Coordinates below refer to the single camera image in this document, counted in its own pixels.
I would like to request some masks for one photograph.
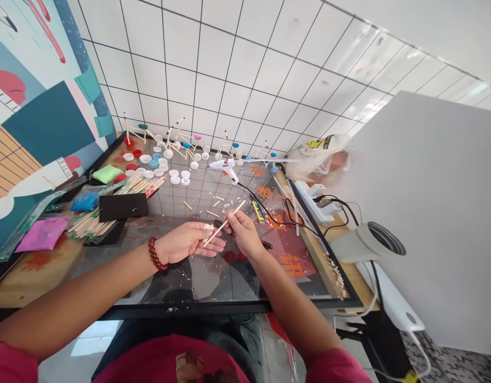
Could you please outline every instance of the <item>yellow label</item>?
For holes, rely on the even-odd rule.
[[[415,373],[414,370],[410,370],[405,377],[405,380],[403,380],[404,383],[416,383],[419,380],[417,374]]]

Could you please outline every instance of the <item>hand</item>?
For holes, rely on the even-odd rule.
[[[233,214],[233,210],[230,210],[226,213],[226,219],[228,223],[224,226],[224,231],[235,236],[242,253],[248,258],[255,258],[264,253],[265,248],[257,234],[256,226],[247,214],[241,210]]]
[[[191,254],[200,254],[208,257],[215,257],[218,252],[224,250],[226,242],[217,237],[213,238],[206,247],[203,247],[203,239],[213,234],[211,227],[202,222],[185,222],[170,233],[155,242],[156,253],[160,262],[165,264],[178,263]]]

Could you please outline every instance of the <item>red shirt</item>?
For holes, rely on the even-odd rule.
[[[214,378],[225,376],[225,381],[249,383],[225,351],[202,340],[171,335],[132,348],[109,364],[94,383],[203,381],[203,376],[208,375]],[[23,351],[0,343],[0,383],[37,381],[38,361]],[[307,369],[306,382],[323,381],[371,382],[357,360],[337,348],[321,354]]]

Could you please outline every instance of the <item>red bead bracelet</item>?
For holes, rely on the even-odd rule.
[[[151,237],[148,242],[148,247],[149,247],[149,254],[151,256],[151,260],[155,264],[156,268],[159,269],[160,271],[165,271],[167,270],[168,264],[162,264],[159,260],[159,257],[156,254],[155,251],[155,241],[157,240],[156,237]]]

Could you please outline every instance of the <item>person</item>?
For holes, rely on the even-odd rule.
[[[304,360],[306,381],[370,382],[320,311],[264,249],[253,221],[242,211],[236,215],[228,212],[227,219],[224,231],[234,236],[256,271],[278,322]],[[225,241],[220,238],[221,233],[203,247],[203,239],[212,234],[206,227],[201,222],[187,222],[156,240],[154,248],[160,262],[177,263],[191,254],[215,257],[222,252]],[[157,271],[148,244],[143,244],[62,283],[2,321],[0,382],[37,381],[39,363],[75,339],[122,296]],[[179,319],[170,321],[175,322],[175,329],[176,324],[183,323]],[[198,326],[191,327],[189,333],[196,333]],[[163,336],[129,347],[114,360],[106,361],[94,382],[263,380],[261,372],[242,368],[247,366],[243,358],[231,357],[233,353],[215,346],[216,342],[179,335],[165,321],[156,328]]]

